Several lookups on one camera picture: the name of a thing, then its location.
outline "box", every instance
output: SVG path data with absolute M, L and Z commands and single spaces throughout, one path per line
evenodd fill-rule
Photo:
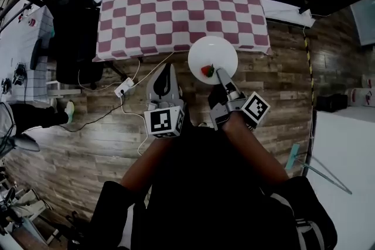
M 179 136 L 184 117 L 180 106 L 145 111 L 147 132 L 156 138 Z
M 256 92 L 248 98 L 241 110 L 251 119 L 249 122 L 252 128 L 255 128 L 264 118 L 271 106 Z

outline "broom handle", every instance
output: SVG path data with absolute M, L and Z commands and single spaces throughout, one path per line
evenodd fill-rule
M 306 167 L 306 168 L 309 168 L 310 170 L 314 171 L 316 174 L 322 176 L 324 179 L 326 179 L 327 181 L 329 181 L 330 183 L 334 184 L 336 187 L 339 187 L 340 189 L 342 189 L 343 191 L 347 192 L 349 195 L 352 195 L 352 191 L 350 191 L 347 187 L 342 187 L 341 185 L 339 185 L 338 183 L 334 182 L 331 178 L 329 178 L 327 175 L 323 174 L 322 172 L 316 170 L 314 167 L 302 162 L 301 160 L 297 159 L 297 161 L 300 162 L 300 164 L 303 166 L 303 167 Z

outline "strawberry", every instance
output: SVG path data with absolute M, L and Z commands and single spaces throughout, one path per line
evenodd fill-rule
M 207 65 L 207 66 L 204 66 L 201 68 L 201 71 L 203 73 L 204 76 L 206 77 L 212 77 L 214 71 L 215 71 L 215 68 L 213 67 L 213 65 Z

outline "white plate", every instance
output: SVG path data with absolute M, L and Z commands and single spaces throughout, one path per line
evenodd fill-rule
M 206 36 L 196 41 L 190 48 L 187 61 L 194 76 L 206 84 L 220 82 L 216 72 L 210 78 L 203 75 L 202 67 L 213 64 L 215 70 L 224 68 L 232 77 L 238 66 L 237 53 L 232 44 L 222 37 L 215 36 Z

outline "hand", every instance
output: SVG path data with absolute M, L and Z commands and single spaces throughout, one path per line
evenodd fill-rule
M 246 128 L 245 120 L 242 116 L 242 112 L 234 111 L 230 114 L 229 120 L 223 125 L 223 131 L 225 133 L 230 133 L 234 131 L 238 131 L 241 128 Z

